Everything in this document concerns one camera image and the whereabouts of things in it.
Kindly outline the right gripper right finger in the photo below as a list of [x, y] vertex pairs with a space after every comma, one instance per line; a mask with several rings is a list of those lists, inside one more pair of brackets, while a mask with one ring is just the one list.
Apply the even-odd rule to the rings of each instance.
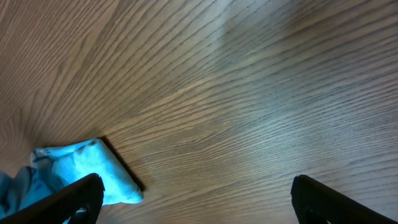
[[307, 175], [294, 178], [290, 194], [300, 224], [397, 224]]

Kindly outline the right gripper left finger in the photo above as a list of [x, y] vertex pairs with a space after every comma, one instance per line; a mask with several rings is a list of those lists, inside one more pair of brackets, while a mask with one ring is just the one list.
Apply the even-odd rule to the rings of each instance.
[[1, 220], [1, 224], [95, 224], [103, 204], [104, 185], [92, 173], [59, 192]]

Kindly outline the light blue printed t-shirt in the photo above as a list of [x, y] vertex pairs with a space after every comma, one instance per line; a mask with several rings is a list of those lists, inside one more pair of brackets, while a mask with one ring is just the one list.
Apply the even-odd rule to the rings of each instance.
[[137, 204], [144, 194], [117, 155], [101, 139], [68, 146], [38, 147], [30, 165], [11, 177], [1, 173], [1, 220], [11, 220], [39, 201], [80, 179], [96, 174], [102, 180], [103, 205]]

